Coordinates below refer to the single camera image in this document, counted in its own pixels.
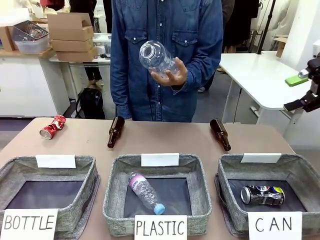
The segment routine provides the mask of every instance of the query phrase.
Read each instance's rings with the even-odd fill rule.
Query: crushed red can
[[[61,130],[66,123],[66,118],[62,115],[54,117],[53,121],[40,130],[40,136],[44,139],[52,139],[58,130]]]

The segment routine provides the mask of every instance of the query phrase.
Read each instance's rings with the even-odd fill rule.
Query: denim shirt
[[[125,119],[191,122],[198,89],[221,58],[221,0],[156,1],[112,0],[111,95]],[[141,65],[139,50],[149,40],[183,61],[188,72],[179,90],[159,85]]]

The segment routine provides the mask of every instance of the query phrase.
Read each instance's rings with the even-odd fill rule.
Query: crushed plastic bottle
[[[153,210],[156,215],[161,215],[165,211],[165,206],[160,203],[156,191],[147,179],[138,172],[129,175],[129,186],[142,201],[143,205]]]
[[[140,48],[140,63],[150,72],[166,77],[169,70],[176,74],[179,69],[170,52],[158,41],[147,41]]]

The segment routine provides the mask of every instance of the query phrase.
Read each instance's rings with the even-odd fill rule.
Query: crushed black can
[[[249,205],[279,206],[285,202],[285,193],[277,186],[244,186],[241,190],[243,203]]]

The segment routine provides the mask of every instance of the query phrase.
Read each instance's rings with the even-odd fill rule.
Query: white pillar
[[[313,43],[320,39],[320,0],[299,2],[281,62],[300,71],[313,58]]]

